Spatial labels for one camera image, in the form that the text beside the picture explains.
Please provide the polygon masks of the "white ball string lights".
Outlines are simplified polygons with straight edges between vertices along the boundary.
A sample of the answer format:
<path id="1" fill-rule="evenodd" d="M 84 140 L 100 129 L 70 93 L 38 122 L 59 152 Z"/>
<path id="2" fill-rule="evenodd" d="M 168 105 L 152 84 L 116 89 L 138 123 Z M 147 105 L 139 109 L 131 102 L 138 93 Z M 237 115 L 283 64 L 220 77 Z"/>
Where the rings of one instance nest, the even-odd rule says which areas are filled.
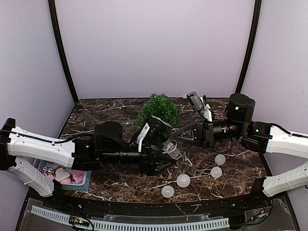
<path id="1" fill-rule="evenodd" d="M 171 99 L 179 111 L 179 125 L 175 131 L 195 120 L 200 115 L 193 111 L 187 99 Z M 182 142 L 177 143 L 180 151 L 177 163 L 154 177 L 146 177 L 146 184 L 140 187 L 139 195 L 147 204 L 159 204 L 166 208 L 178 210 L 184 215 L 193 214 L 200 210 L 205 202 L 214 199 L 209 177 L 210 169 L 215 166 L 212 151 L 200 147 L 190 146 Z"/>

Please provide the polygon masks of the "small green christmas tree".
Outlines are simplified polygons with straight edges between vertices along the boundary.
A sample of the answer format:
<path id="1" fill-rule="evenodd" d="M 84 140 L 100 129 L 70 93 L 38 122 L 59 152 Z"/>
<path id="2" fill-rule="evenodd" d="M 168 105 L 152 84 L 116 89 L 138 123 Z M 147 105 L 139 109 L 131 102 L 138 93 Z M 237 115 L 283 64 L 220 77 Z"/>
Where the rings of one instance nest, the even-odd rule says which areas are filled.
<path id="1" fill-rule="evenodd" d="M 163 122 L 176 120 L 176 126 L 179 125 L 179 111 L 177 105 L 164 93 L 152 93 L 148 102 L 144 103 L 137 121 L 132 124 L 134 131 L 139 130 L 145 122 L 153 119 L 153 116 L 160 118 Z"/>

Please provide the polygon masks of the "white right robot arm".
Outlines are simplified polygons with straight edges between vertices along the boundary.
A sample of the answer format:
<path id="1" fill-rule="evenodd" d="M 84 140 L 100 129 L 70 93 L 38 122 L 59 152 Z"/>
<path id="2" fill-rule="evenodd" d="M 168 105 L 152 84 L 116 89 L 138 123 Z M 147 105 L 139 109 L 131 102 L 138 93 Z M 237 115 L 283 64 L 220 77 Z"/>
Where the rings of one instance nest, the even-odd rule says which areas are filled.
<path id="1" fill-rule="evenodd" d="M 244 148 L 258 154 L 278 153 L 307 159 L 308 136 L 288 131 L 274 123 L 254 122 L 252 120 L 255 100 L 241 93 L 229 97 L 225 109 L 226 119 L 218 120 L 212 116 L 206 97 L 199 97 L 195 91 L 187 95 L 195 112 L 202 118 L 171 132 L 173 140 L 189 145 L 213 148 L 219 141 L 240 140 Z M 257 208 L 264 199 L 308 183 L 308 165 L 288 170 L 275 176 L 262 177 L 254 181 L 245 204 L 250 209 Z"/>

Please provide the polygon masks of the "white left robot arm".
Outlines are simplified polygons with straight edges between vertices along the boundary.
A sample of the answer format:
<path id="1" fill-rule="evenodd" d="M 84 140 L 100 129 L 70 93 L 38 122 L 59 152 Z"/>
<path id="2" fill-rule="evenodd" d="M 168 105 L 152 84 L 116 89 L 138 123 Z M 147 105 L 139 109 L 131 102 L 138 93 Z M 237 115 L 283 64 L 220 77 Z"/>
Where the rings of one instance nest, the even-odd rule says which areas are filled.
<path id="1" fill-rule="evenodd" d="M 140 173 L 155 176 L 174 166 L 176 160 L 152 149 L 158 130 L 156 121 L 146 122 L 129 143 L 122 139 L 123 127 L 115 121 L 96 125 L 93 134 L 81 133 L 56 139 L 28 132 L 8 118 L 0 130 L 0 169 L 17 176 L 58 210 L 68 206 L 59 191 L 61 171 L 49 179 L 30 164 L 27 158 L 44 160 L 80 171 L 101 169 L 104 164 L 137 165 Z"/>

